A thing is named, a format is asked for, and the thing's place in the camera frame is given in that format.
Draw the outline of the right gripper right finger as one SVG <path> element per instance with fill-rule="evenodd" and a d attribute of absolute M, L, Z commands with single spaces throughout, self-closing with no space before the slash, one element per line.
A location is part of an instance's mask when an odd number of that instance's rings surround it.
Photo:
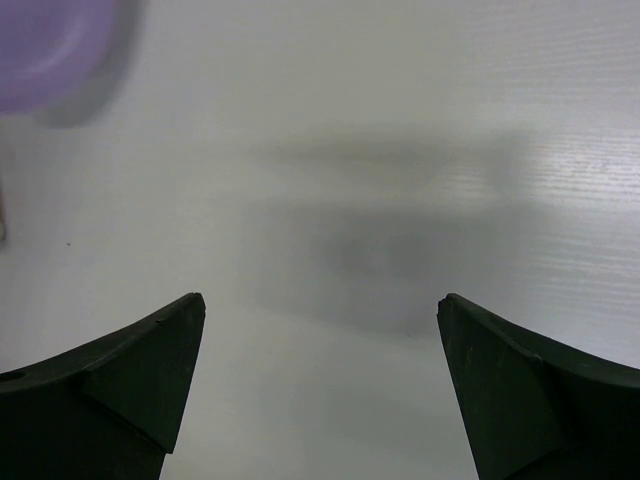
<path fill-rule="evenodd" d="M 437 322 L 479 478 L 638 478 L 637 369 L 457 294 Z"/>

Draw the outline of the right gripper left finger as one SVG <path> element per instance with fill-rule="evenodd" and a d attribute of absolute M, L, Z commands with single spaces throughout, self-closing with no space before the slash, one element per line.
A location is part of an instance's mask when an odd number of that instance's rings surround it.
<path fill-rule="evenodd" d="M 189 293 L 125 328 L 1 375 L 4 479 L 157 479 L 205 322 Z"/>

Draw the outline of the purple plate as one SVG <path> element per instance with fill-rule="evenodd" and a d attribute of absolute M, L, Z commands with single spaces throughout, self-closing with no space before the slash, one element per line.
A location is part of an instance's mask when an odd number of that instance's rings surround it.
<path fill-rule="evenodd" d="M 80 86 L 102 60 L 116 1 L 3 1 L 1 112 L 46 107 Z"/>

